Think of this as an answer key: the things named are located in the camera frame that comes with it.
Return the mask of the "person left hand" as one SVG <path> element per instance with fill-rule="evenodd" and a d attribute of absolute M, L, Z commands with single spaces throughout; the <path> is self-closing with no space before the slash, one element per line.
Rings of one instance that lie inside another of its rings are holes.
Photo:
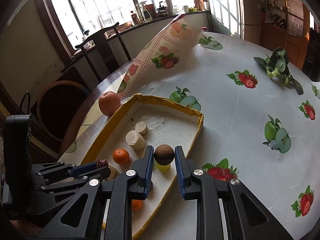
<path fill-rule="evenodd" d="M 43 228 L 23 220 L 10 220 L 15 230 L 22 236 L 36 237 Z"/>

